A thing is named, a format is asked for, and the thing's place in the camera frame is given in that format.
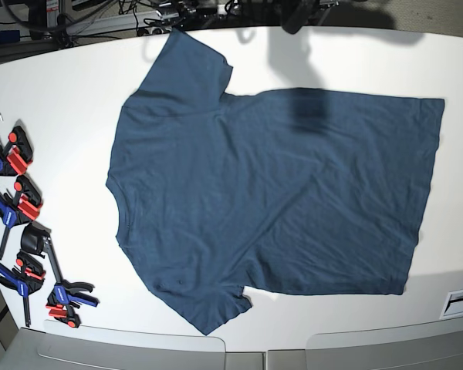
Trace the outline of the blue T-shirt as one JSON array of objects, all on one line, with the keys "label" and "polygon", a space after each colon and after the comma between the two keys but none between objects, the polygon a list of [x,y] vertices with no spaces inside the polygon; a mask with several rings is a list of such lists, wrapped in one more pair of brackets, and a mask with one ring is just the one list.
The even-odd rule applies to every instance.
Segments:
[{"label": "blue T-shirt", "polygon": [[106,186],[147,289],[203,335],[252,307],[246,287],[402,294],[444,100],[235,96],[231,77],[222,54],[174,30],[121,107]]}]

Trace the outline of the lower blue red bar clamp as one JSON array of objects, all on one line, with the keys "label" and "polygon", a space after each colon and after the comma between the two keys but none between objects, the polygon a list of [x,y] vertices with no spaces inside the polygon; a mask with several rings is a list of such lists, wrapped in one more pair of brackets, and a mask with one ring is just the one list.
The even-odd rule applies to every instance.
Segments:
[{"label": "lower blue red bar clamp", "polygon": [[82,305],[95,308],[99,304],[99,300],[90,295],[93,292],[94,286],[86,282],[72,283],[64,279],[51,237],[44,237],[43,242],[44,251],[48,254],[52,272],[56,279],[46,303],[49,316],[71,328],[78,328],[81,324],[81,319],[76,309],[81,308]]}]

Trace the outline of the blue red bar clamp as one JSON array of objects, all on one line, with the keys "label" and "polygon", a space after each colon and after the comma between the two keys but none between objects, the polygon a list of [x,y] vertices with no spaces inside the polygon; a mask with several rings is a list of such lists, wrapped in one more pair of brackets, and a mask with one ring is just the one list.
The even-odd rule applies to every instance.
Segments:
[{"label": "blue red bar clamp", "polygon": [[82,305],[95,308],[99,304],[99,300],[90,295],[93,292],[94,286],[86,282],[72,283],[64,279],[51,237],[44,237],[43,242],[44,251],[48,254],[52,272],[56,279],[46,303],[49,316],[71,328],[78,328],[81,324],[81,319],[76,309],[81,308]]},{"label": "blue red bar clamp", "polygon": [[40,290],[46,271],[32,255],[20,250],[16,255],[16,266],[12,269],[0,263],[0,284],[16,291],[22,298],[25,326],[30,327],[31,315],[29,296]]},{"label": "blue red bar clamp", "polygon": [[22,126],[16,125],[8,142],[0,144],[0,177],[16,177],[26,172],[32,162],[33,149]]},{"label": "blue red bar clamp", "polygon": [[42,207],[41,194],[26,175],[16,177],[14,190],[13,197],[0,193],[0,219],[5,227],[0,244],[0,260],[5,253],[11,229],[33,222]]}]

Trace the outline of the top blue red bar clamp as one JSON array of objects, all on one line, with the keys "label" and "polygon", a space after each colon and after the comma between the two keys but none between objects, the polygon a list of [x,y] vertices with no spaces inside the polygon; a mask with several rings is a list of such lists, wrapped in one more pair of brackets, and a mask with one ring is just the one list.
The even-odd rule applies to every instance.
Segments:
[{"label": "top blue red bar clamp", "polygon": [[16,177],[26,172],[32,162],[33,149],[22,126],[16,125],[8,142],[0,144],[0,177]]}]

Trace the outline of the white label card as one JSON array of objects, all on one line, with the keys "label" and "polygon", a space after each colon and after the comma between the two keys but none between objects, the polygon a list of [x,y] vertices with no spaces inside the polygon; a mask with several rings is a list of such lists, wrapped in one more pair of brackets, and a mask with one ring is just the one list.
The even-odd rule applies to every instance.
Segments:
[{"label": "white label card", "polygon": [[440,319],[463,317],[463,289],[448,293],[441,310]]}]

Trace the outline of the grey base plate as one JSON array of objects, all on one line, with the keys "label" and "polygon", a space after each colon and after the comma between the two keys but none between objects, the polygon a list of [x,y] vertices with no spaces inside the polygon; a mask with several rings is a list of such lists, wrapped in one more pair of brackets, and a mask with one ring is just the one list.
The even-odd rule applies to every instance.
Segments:
[{"label": "grey base plate", "polygon": [[39,356],[88,369],[224,369],[218,338],[162,335],[46,320]]},{"label": "grey base plate", "polygon": [[463,361],[463,319],[324,333],[306,344],[308,369],[411,369]]}]

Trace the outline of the blue box on rail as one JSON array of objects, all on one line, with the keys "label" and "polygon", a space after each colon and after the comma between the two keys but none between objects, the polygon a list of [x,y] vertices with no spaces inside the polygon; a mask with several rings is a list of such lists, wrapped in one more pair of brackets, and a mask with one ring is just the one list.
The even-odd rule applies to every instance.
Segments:
[{"label": "blue box on rail", "polygon": [[12,44],[19,42],[21,39],[19,30],[1,30],[0,45]]}]

